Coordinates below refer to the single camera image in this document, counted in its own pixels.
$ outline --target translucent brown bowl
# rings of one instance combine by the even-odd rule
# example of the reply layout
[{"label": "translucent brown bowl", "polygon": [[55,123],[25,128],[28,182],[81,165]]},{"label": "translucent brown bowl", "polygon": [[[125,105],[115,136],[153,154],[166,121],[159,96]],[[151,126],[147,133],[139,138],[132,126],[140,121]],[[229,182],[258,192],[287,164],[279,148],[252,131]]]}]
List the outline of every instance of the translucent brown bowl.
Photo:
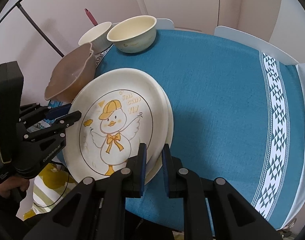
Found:
[{"label": "translucent brown bowl", "polygon": [[71,103],[80,90],[94,79],[96,60],[91,43],[64,56],[54,68],[45,89],[45,100]]}]

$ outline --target blue gripper pad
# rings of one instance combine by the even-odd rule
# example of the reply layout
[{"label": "blue gripper pad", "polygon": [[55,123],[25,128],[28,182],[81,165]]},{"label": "blue gripper pad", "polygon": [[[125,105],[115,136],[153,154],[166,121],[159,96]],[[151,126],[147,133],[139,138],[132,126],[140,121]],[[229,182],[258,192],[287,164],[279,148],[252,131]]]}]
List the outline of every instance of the blue gripper pad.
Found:
[{"label": "blue gripper pad", "polygon": [[147,160],[147,145],[145,144],[144,154],[143,154],[142,163],[141,163],[140,196],[143,196],[143,194],[144,194],[145,177],[146,177],[146,160]]},{"label": "blue gripper pad", "polygon": [[68,114],[71,106],[72,106],[72,104],[67,104],[67,105],[59,106],[59,107],[49,110],[49,112],[46,115],[46,119],[53,120],[53,119],[56,119],[58,117]]},{"label": "blue gripper pad", "polygon": [[169,176],[168,176],[165,148],[163,148],[161,151],[161,159],[162,159],[162,171],[164,174],[165,191],[166,191],[167,197],[169,197]]}]

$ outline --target teal tablecloth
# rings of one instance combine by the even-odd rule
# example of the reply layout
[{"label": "teal tablecloth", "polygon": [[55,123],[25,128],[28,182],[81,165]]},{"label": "teal tablecloth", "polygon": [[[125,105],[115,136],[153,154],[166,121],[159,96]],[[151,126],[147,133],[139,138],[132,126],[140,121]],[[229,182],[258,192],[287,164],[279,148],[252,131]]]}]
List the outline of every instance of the teal tablecloth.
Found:
[{"label": "teal tablecloth", "polygon": [[[294,202],[303,168],[305,111],[295,66],[248,46],[184,31],[158,30],[139,54],[114,46],[96,76],[117,68],[150,74],[174,114],[171,154],[199,176],[226,178],[275,227]],[[168,199],[163,174],[126,209],[183,230],[181,199]]]}]

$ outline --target white wall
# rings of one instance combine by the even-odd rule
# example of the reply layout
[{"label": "white wall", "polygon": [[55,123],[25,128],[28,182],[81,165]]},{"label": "white wall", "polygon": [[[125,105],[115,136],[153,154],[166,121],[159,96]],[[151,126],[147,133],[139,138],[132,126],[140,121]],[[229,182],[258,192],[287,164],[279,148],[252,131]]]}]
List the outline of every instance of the white wall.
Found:
[{"label": "white wall", "polygon": [[305,63],[305,10],[298,0],[281,0],[269,43]]},{"label": "white wall", "polygon": [[[16,1],[7,3],[0,18]],[[63,54],[77,48],[79,38],[92,27],[84,8],[98,23],[141,14],[136,0],[23,0],[21,4]],[[0,64],[18,61],[24,75],[22,104],[46,104],[44,90],[60,59],[18,8],[0,24]]]},{"label": "white wall", "polygon": [[269,41],[281,0],[241,0],[237,30]]}]

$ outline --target white bowl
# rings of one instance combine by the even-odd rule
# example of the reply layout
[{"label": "white bowl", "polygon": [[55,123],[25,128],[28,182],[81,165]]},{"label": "white bowl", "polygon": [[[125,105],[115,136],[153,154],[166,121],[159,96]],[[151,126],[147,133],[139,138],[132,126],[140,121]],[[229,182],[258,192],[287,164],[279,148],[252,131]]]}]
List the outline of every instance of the white bowl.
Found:
[{"label": "white bowl", "polygon": [[78,45],[81,46],[85,43],[91,42],[94,54],[98,54],[107,49],[112,42],[107,40],[107,33],[112,28],[111,22],[104,22],[91,28],[79,40]]},{"label": "white bowl", "polygon": [[107,40],[126,53],[137,53],[147,49],[156,38],[157,19],[141,15],[118,23],[107,34]]}]

